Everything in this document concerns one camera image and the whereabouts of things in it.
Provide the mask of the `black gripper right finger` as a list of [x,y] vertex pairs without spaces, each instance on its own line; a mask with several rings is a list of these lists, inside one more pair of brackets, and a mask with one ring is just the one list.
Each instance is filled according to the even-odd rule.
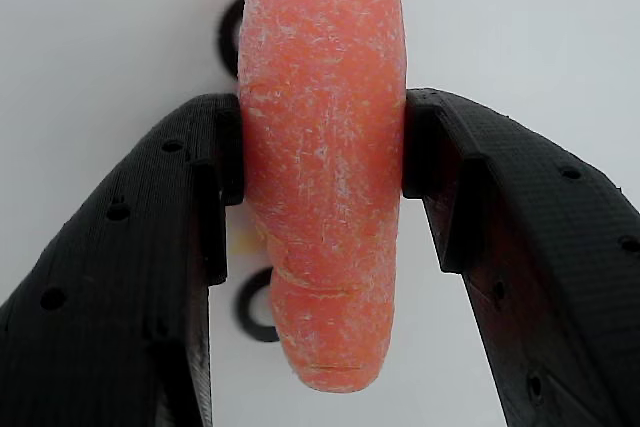
[[602,172],[469,99],[411,89],[403,193],[461,276],[510,426],[639,422],[639,214]]

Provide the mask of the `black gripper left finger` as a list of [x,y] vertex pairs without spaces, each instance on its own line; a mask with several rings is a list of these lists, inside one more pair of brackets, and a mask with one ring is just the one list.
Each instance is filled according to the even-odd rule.
[[2,424],[210,425],[209,290],[243,188],[234,95],[154,126],[2,305]]

